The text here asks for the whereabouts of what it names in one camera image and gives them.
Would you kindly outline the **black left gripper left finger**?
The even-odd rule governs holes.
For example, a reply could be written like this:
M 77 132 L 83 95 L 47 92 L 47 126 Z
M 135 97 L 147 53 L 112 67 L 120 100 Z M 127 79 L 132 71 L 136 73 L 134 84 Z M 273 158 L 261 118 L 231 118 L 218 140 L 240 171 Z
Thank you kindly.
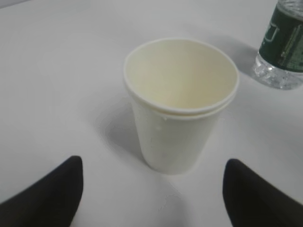
M 84 188 L 83 162 L 71 156 L 39 181 L 0 204 L 2 227 L 69 227 Z

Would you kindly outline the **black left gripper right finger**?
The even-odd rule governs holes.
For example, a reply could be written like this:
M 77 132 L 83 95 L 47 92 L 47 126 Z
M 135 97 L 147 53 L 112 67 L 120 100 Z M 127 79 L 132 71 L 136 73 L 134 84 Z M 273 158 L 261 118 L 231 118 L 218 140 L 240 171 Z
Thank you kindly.
M 301 227 L 303 206 L 238 159 L 227 161 L 223 200 L 234 227 Z

